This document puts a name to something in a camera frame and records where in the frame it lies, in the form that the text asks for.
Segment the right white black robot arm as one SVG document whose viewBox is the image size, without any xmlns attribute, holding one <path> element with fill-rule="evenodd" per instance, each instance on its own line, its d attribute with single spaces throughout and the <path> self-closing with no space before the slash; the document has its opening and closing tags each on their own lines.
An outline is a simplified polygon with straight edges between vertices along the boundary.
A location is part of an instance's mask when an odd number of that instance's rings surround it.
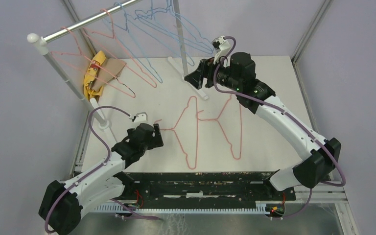
<svg viewBox="0 0 376 235">
<path fill-rule="evenodd" d="M 196 89 L 220 86 L 226 93 L 236 95 L 240 105 L 269 123 L 295 149 L 301 161 L 295 166 L 276 171 L 263 186 L 263 194 L 270 200 L 282 195 L 283 190 L 305 186 L 314 188 L 325 182 L 325 177 L 337 169 L 341 151 L 338 139 L 327 140 L 304 125 L 276 96 L 275 91 L 257 79 L 256 64 L 246 52 L 236 52 L 230 57 L 202 59 L 197 69 L 184 77 Z"/>
</svg>

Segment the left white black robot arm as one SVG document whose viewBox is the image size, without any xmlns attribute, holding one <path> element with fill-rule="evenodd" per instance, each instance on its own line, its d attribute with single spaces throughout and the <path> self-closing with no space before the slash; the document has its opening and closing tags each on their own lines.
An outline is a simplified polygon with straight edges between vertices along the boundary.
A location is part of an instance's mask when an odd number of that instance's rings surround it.
<svg viewBox="0 0 376 235">
<path fill-rule="evenodd" d="M 91 210 L 108 200 L 129 199 L 135 187 L 124 170 L 140 160 L 146 151 L 164 145 L 159 124 L 141 123 L 127 130 L 108 156 L 85 172 L 64 182 L 51 182 L 44 193 L 38 214 L 49 234 L 67 235 Z"/>
</svg>

